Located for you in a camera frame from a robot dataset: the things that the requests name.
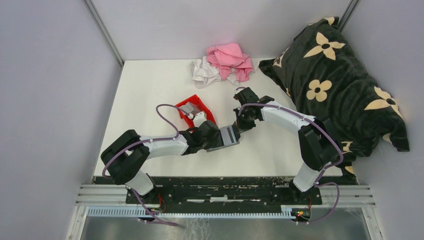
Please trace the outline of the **red plastic bin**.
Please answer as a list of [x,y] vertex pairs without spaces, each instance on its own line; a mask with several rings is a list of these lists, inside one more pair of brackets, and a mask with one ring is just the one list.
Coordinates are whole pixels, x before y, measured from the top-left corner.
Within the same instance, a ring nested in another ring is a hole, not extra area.
[[196,124],[199,124],[201,120],[209,120],[217,124],[212,112],[196,94],[177,103],[175,106],[180,109],[179,116],[187,123],[189,128],[196,127]]

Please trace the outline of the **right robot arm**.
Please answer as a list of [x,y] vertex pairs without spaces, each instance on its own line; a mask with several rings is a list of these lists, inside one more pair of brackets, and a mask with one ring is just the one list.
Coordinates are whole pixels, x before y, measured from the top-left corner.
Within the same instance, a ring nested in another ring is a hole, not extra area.
[[338,137],[328,118],[319,119],[284,107],[270,96],[258,97],[249,87],[238,87],[234,99],[240,103],[235,108],[234,131],[237,135],[256,127],[256,121],[275,124],[299,140],[303,164],[289,189],[289,199],[302,204],[325,170],[336,160],[342,160]]

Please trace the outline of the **grey card holder wallet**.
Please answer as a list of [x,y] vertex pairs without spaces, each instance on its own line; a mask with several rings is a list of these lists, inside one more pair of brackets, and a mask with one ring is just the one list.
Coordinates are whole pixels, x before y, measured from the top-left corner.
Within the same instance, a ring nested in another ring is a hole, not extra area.
[[229,125],[219,129],[219,137],[220,140],[218,141],[218,144],[207,149],[207,152],[213,152],[237,145],[240,142],[241,135],[235,125]]

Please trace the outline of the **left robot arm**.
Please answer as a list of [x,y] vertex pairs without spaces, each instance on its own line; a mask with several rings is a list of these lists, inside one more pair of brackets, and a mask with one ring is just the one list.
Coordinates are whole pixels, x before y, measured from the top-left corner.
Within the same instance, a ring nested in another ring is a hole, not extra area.
[[150,176],[141,171],[145,161],[163,156],[184,156],[222,144],[217,125],[207,120],[198,127],[179,131],[178,136],[141,136],[134,129],[125,131],[100,155],[104,172],[116,185],[126,185],[149,204],[158,191]]

